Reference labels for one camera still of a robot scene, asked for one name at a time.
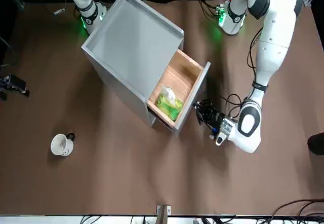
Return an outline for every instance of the green led light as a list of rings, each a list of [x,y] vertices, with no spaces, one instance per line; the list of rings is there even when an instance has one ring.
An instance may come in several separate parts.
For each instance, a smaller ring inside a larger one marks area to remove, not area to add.
[[[224,13],[218,18],[218,26],[223,27],[225,19],[226,19],[226,14]]]
[[[82,23],[83,23],[83,27],[84,27],[84,29],[87,29],[86,24],[85,24],[85,22],[83,21],[83,18],[82,18],[82,17],[81,17],[81,21],[82,21]]]

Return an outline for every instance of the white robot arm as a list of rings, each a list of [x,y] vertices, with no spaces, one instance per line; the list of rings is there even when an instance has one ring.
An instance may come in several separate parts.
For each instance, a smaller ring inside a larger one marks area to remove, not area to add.
[[[107,12],[107,8],[94,0],[73,0],[82,15],[82,20],[90,34],[100,23]]]
[[[264,17],[264,28],[257,51],[256,75],[248,97],[243,101],[238,120],[231,119],[211,108],[197,103],[199,122],[213,127],[211,138],[220,145],[225,139],[232,141],[245,152],[253,153],[261,142],[262,99],[271,76],[280,68],[293,36],[296,17],[302,0],[231,0],[226,1],[225,20],[227,34],[236,34],[246,10],[256,18]]]

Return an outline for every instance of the mug handle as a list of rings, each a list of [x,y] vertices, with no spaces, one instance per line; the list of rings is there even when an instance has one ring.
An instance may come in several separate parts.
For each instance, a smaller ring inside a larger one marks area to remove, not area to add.
[[[72,140],[72,141],[74,141],[74,139],[75,139],[75,134],[73,134],[73,133],[68,133],[68,134],[66,135],[66,138],[67,138],[67,139],[70,139],[70,140]]]

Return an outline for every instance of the cabinet top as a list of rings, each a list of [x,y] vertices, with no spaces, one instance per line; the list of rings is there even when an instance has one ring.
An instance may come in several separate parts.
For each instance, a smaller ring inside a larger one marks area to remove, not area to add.
[[[184,31],[141,0],[116,0],[82,48],[147,101]]]

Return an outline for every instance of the drawer front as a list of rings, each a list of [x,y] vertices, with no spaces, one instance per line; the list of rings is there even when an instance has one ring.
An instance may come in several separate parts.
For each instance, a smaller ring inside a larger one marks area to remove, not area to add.
[[[189,94],[189,97],[187,99],[187,102],[185,103],[185,105],[183,106],[181,113],[178,116],[178,119],[176,120],[176,124],[175,124],[175,132],[179,132],[184,124],[184,122],[186,121],[188,114],[192,108],[192,105],[195,103],[195,100],[197,98],[199,89],[201,87],[201,85],[203,84],[205,77],[207,75],[208,69],[210,67],[211,63],[207,62],[206,66],[204,67],[204,69],[202,70],[202,72],[200,73],[194,87],[192,88],[192,91]]]
[[[94,69],[97,71],[100,79],[104,82],[105,86],[112,89],[119,99],[140,119],[142,119],[149,126],[152,126],[155,117],[148,113],[146,102],[141,95],[135,94],[134,90],[129,89],[124,85],[111,71],[105,69],[97,61],[93,60],[89,55],[88,59],[91,61]]]

